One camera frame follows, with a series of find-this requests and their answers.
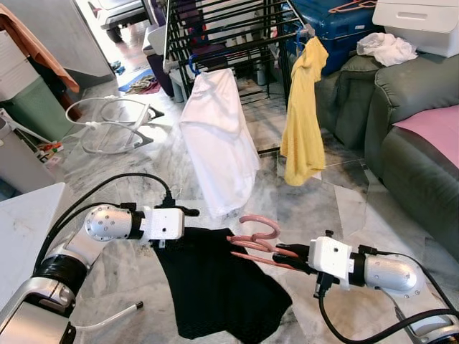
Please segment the red floor toy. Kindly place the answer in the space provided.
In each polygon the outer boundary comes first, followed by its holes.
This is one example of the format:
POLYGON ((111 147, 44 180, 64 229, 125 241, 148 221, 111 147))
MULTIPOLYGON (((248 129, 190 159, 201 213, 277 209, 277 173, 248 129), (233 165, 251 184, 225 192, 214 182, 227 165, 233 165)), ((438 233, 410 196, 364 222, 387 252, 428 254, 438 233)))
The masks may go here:
POLYGON ((41 161, 48 161, 50 158, 55 157, 56 154, 65 150, 65 145, 62 141, 40 142, 36 146, 37 157, 41 161))

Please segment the green laundry basket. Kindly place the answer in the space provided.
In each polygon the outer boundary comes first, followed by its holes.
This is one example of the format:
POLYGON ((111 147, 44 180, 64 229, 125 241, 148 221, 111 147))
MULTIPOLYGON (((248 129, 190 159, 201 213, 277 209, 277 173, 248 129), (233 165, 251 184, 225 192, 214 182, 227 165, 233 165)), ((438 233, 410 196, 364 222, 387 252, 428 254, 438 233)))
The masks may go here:
POLYGON ((13 98, 0 101, 0 106, 14 121, 46 140, 62 140, 73 126, 66 118, 65 109, 40 77, 13 98))

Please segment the crumpled white cloth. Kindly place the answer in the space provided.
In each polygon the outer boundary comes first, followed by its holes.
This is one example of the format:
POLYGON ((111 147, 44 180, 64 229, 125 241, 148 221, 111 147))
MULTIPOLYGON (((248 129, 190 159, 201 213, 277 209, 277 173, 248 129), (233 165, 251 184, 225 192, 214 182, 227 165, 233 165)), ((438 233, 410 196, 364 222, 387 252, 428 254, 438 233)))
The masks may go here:
POLYGON ((371 33, 356 44, 360 55, 372 56, 386 67, 416 59, 416 48, 406 39, 388 33, 371 33))

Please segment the yellow shirt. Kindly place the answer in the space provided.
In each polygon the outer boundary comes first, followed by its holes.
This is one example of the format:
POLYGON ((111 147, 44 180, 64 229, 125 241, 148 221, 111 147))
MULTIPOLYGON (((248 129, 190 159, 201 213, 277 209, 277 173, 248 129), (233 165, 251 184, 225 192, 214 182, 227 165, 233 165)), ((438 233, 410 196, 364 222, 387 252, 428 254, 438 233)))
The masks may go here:
POLYGON ((311 37, 292 68, 280 145, 280 153, 286 157, 284 178, 289 186, 302 186, 326 165, 315 85, 321 81, 327 58, 328 52, 318 37, 311 37))

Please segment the black metal drying rack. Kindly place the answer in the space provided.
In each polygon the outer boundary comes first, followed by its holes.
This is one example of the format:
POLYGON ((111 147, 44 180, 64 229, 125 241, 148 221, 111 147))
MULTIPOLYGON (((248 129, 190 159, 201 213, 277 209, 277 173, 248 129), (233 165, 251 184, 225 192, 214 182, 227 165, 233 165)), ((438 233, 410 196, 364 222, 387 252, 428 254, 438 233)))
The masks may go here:
MULTIPOLYGON (((294 65, 296 30, 315 30, 291 0, 166 0, 166 56, 178 67, 191 54, 200 72, 230 69, 248 128, 261 154, 279 150, 294 65)), ((181 72, 188 95, 194 78, 181 72)))

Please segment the black shirt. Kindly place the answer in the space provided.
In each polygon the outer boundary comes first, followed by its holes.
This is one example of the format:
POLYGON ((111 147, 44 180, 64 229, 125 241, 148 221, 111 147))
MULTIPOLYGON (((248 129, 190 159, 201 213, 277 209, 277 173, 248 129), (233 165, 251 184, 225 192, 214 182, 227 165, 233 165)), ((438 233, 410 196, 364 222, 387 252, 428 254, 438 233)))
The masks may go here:
POLYGON ((178 334, 187 340, 226 331, 260 344, 278 330, 292 300, 255 262, 240 258, 229 229, 188 227, 177 240, 153 243, 174 302, 178 334))

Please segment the white storage bin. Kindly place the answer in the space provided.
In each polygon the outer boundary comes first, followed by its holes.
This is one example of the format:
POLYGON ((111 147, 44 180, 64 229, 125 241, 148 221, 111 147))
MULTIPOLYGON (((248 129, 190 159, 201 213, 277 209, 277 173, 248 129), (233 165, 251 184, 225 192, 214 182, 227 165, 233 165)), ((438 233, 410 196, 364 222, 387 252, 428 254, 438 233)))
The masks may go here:
POLYGON ((0 30, 0 102, 10 100, 37 78, 39 73, 9 33, 0 30))

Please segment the white storage box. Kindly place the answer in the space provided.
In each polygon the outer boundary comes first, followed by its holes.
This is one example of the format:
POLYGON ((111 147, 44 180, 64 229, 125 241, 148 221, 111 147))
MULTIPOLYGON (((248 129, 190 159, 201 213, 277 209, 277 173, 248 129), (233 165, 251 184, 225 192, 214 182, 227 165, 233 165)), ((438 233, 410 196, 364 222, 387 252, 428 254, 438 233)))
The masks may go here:
POLYGON ((459 53, 459 0, 377 0, 373 23, 421 52, 459 53))

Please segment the pink plastic hanger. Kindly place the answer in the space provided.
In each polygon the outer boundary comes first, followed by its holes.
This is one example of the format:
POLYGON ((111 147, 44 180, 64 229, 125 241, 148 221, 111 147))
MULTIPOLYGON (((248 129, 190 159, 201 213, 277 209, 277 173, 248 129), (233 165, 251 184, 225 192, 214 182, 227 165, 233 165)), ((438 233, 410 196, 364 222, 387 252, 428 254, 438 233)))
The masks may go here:
MULTIPOLYGON (((255 221, 262 225, 266 225, 271 229, 269 232, 257 232, 252 235, 242 235, 242 236, 227 236, 227 242, 232 245, 239 246, 242 248, 259 250, 259 252, 266 252, 273 254, 273 246, 270 242, 271 239, 277 239, 280 235, 280 226, 275 220, 269 219, 268 217, 260 215, 245 215, 241 216, 239 222, 241 224, 255 221)), ((269 264, 273 266, 273 263, 282 263, 274 262, 271 259, 265 259, 262 257, 252 256, 245 252, 236 252, 236 250, 231 249, 230 254, 233 256, 239 257, 240 259, 248 259, 249 261, 259 262, 262 264, 269 264)))
POLYGON ((350 2, 336 6, 333 9, 329 9, 328 13, 335 14, 351 12, 360 9, 374 9, 376 5, 377 0, 351 0, 350 2))

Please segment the blue plastic hanger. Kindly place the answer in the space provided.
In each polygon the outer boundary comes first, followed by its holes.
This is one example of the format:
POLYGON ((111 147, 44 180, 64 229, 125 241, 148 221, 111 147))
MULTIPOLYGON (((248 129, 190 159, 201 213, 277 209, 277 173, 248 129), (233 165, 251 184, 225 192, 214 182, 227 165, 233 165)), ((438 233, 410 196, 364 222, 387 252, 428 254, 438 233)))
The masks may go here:
POLYGON ((195 54, 191 54, 186 61, 188 70, 194 77, 197 77, 197 75, 200 75, 201 73, 200 69, 198 69, 196 66, 196 58, 197 56, 195 54))
POLYGON ((294 39, 294 52, 296 56, 302 54, 303 49, 305 49, 305 43, 308 41, 308 30, 305 27, 299 27, 295 33, 294 39))

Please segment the grey-green sofa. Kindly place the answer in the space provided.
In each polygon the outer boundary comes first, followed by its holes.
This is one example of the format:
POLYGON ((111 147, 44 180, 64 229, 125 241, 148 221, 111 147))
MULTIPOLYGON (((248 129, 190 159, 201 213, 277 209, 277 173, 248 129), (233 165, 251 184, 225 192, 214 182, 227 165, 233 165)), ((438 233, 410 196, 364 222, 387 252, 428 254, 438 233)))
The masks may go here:
POLYGON ((390 67, 353 56, 316 85, 319 125, 363 156, 394 200, 459 259, 459 169, 400 122, 459 104, 459 59, 423 53, 390 67))

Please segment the white shirt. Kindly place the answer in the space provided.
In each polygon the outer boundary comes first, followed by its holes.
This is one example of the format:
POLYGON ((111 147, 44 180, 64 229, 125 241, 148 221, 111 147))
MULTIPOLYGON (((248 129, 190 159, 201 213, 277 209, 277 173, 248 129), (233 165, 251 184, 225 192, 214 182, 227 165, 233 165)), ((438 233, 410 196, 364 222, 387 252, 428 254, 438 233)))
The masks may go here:
POLYGON ((209 215, 225 216, 245 206, 261 163, 232 70, 194 78, 179 130, 209 215))

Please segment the white plastic chair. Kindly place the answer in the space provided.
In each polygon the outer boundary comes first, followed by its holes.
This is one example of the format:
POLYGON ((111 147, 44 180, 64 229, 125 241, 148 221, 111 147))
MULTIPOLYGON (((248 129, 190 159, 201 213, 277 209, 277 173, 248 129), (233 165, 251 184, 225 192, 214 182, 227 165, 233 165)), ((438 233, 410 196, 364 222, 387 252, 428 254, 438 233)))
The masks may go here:
POLYGON ((194 73, 190 67, 179 68, 174 60, 166 56, 166 33, 165 26, 147 27, 142 52, 147 56, 148 65, 161 89, 170 96, 171 101, 181 104, 186 101, 188 94, 181 72, 185 72, 192 79, 194 73))

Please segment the colourful floor rug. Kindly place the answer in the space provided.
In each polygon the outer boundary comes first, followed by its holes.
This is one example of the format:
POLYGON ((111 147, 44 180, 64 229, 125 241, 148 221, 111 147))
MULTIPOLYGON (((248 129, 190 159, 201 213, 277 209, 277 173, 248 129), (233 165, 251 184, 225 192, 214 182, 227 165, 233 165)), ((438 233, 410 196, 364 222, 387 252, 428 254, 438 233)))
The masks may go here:
POLYGON ((156 79, 152 69, 138 73, 131 81, 119 86, 118 91, 125 95, 157 94, 161 89, 161 83, 156 79))

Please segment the blue hard suitcase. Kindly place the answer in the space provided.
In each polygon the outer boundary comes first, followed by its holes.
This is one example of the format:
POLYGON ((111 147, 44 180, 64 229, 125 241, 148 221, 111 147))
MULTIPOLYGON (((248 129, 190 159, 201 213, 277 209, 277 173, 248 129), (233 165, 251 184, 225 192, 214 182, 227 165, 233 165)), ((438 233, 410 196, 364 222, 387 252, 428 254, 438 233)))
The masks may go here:
POLYGON ((315 29, 316 37, 328 52, 323 76, 341 69, 351 58, 356 44, 371 33, 383 32, 384 27, 373 23, 374 9, 344 13, 328 13, 329 9, 351 0, 291 0, 301 19, 315 29))

